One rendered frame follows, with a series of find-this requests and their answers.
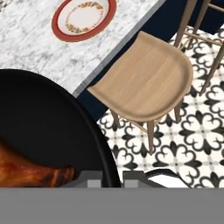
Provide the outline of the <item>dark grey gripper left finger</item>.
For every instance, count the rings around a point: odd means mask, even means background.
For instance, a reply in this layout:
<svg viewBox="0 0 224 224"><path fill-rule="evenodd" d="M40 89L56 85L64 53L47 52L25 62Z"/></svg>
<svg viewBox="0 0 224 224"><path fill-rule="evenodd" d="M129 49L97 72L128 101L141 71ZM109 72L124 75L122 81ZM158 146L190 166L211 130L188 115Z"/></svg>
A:
<svg viewBox="0 0 224 224"><path fill-rule="evenodd" d="M63 185L64 188L101 188L102 187L102 172L101 171L82 171L80 176Z"/></svg>

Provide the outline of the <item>white bowl with red rim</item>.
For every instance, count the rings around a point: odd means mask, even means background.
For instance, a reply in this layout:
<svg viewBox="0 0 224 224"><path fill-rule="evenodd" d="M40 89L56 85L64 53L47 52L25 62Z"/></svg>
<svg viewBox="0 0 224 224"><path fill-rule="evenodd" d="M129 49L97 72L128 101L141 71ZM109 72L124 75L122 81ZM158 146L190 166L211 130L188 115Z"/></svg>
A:
<svg viewBox="0 0 224 224"><path fill-rule="evenodd" d="M65 42L80 42L103 31L116 14L116 0L65 0L54 12L52 32Z"/></svg>

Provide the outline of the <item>white plate with black rim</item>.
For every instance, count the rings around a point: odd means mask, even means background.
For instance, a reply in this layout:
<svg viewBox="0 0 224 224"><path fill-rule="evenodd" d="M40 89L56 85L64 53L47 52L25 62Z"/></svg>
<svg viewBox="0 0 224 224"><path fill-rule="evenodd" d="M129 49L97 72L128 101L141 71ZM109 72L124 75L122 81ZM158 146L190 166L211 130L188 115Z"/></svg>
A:
<svg viewBox="0 0 224 224"><path fill-rule="evenodd" d="M155 169L145 173L148 180L168 188L190 188L190 186L170 169Z"/></svg>

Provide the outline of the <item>brown chicken drumstick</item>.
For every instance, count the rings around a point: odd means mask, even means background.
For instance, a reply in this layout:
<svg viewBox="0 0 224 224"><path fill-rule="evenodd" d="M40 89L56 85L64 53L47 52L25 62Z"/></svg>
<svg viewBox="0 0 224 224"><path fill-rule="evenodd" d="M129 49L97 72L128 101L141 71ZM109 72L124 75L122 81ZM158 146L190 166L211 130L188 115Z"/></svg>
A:
<svg viewBox="0 0 224 224"><path fill-rule="evenodd" d="M0 138L0 187L59 187L72 182L74 177L73 167L35 164Z"/></svg>

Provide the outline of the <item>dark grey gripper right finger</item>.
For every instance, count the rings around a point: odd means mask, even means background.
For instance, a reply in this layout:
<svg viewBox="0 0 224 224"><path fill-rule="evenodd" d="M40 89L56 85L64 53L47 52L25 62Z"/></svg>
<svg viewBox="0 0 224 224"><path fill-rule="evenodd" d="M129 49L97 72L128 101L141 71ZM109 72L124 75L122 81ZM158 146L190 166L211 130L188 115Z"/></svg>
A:
<svg viewBox="0 0 224 224"><path fill-rule="evenodd" d="M143 171L124 171L122 179L124 188L163 188L162 185L148 180Z"/></svg>

